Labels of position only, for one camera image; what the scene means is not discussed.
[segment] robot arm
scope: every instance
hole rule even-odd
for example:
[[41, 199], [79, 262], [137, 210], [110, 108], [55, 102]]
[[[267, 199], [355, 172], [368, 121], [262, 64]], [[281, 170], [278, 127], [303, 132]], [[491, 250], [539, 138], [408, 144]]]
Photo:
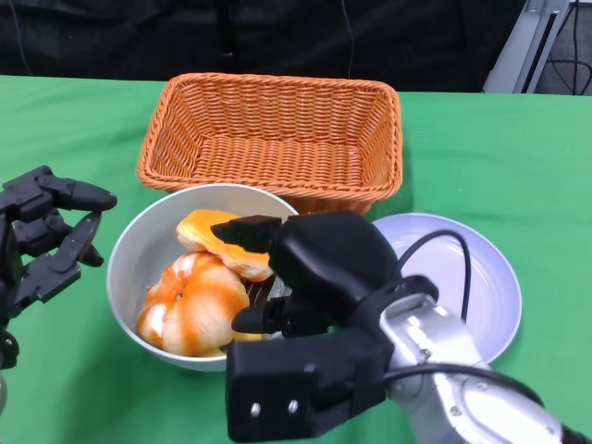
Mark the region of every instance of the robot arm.
[[489, 370], [464, 322], [437, 305], [434, 285], [402, 277], [392, 248], [363, 218], [294, 216], [282, 224], [255, 216], [212, 230], [269, 253], [292, 288], [233, 322], [286, 338], [228, 350], [234, 440], [316, 437], [388, 395], [421, 444], [591, 442], [562, 426], [532, 390]]
[[[89, 183], [56, 177], [41, 166], [3, 185], [0, 192], [0, 370], [17, 364], [19, 345], [6, 331], [8, 322], [35, 301], [48, 302], [80, 278], [78, 261], [100, 266], [92, 246], [101, 212], [117, 198]], [[70, 227], [58, 208], [89, 211]], [[57, 248], [51, 255], [48, 252]], [[34, 259], [24, 265], [21, 255]], [[0, 413], [6, 383], [0, 375]]]

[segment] orange wicker basket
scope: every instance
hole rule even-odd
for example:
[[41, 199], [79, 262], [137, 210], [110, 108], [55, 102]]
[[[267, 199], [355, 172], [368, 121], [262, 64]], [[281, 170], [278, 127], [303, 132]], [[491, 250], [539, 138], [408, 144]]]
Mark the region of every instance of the orange wicker basket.
[[388, 85], [217, 73], [169, 81], [137, 174], [158, 190], [232, 182], [300, 213], [364, 214], [402, 178], [401, 108]]

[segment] plate rim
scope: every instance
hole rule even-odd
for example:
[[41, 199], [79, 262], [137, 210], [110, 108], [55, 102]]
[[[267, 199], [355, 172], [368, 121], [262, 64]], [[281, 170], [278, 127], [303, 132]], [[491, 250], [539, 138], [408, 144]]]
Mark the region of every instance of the plate rim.
[[510, 264], [510, 261], [508, 261], [508, 259], [501, 252], [501, 250], [498, 247], [496, 247], [496, 245], [491, 240], [489, 240], [486, 236], [484, 236], [483, 234], [481, 234], [480, 232], [478, 232], [474, 228], [468, 227], [464, 223], [459, 222], [458, 220], [451, 219], [449, 217], [432, 215], [429, 213], [411, 212], [411, 213], [399, 213], [396, 215], [380, 217], [379, 219], [374, 220], [372, 223], [376, 228], [378, 228], [380, 230], [380, 228], [377, 225], [378, 222], [381, 222], [381, 221], [384, 222], [384, 221], [388, 221], [390, 219], [403, 218], [403, 217], [408, 217], [408, 216], [420, 216], [420, 217], [424, 217], [424, 218], [432, 218], [432, 219], [436, 219], [436, 220], [441, 220], [441, 221], [445, 221], [445, 222], [451, 223], [453, 225], [456, 225], [458, 227], [461, 227], [463, 229], [466, 229], [467, 231], [470, 231], [471, 233], [475, 234], [477, 237], [481, 238], [481, 240], [485, 241], [485, 243], [489, 246], [489, 248], [491, 248], [494, 251], [494, 253], [496, 253], [501, 258], [503, 263], [510, 270], [510, 274], [511, 274], [512, 280], [513, 280], [513, 285], [515, 286], [515, 288], [517, 290], [517, 295], [518, 295], [518, 315], [516, 317], [514, 325], [512, 326], [512, 334], [509, 336], [509, 338], [506, 341], [504, 341], [503, 347], [499, 351], [494, 353], [493, 356], [489, 360], [486, 360], [484, 358], [484, 361], [487, 361], [489, 364], [493, 363], [504, 352], [506, 352], [510, 348], [514, 339], [516, 338], [516, 335], [518, 334], [518, 330], [520, 329], [520, 325], [522, 324], [522, 315], [523, 315], [522, 289], [520, 288], [520, 282], [518, 281], [518, 277], [516, 276], [516, 273], [514, 272], [514, 269], [513, 269], [512, 265]]

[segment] black backdrop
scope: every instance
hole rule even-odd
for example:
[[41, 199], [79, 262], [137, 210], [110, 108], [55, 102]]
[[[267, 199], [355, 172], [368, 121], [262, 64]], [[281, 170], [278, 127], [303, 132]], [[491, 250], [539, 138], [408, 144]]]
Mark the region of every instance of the black backdrop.
[[[38, 76], [168, 80], [232, 69], [347, 77], [351, 45], [341, 0], [12, 3]], [[228, 7], [227, 26], [220, 5]], [[353, 78], [400, 91], [481, 91], [524, 0], [345, 0], [345, 6], [355, 34]], [[222, 55], [226, 43], [233, 46], [231, 65]], [[7, 0], [0, 0], [0, 74], [26, 74]]]

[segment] green table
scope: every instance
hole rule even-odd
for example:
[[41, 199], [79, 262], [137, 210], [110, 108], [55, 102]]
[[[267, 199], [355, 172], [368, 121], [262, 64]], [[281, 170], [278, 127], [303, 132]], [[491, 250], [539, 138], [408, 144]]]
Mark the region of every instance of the green table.
[[[95, 245], [163, 194], [134, 167], [163, 84], [0, 78], [0, 181], [41, 164], [119, 198]], [[452, 217], [490, 238], [514, 266], [524, 318], [495, 368], [533, 387], [565, 423], [592, 435], [592, 101], [539, 95], [401, 94], [404, 185], [371, 216]], [[67, 215], [69, 221], [79, 215]], [[11, 324], [7, 444], [227, 442], [224, 376], [183, 371], [129, 340], [111, 315], [105, 270]], [[411, 443], [385, 402], [319, 439]]]

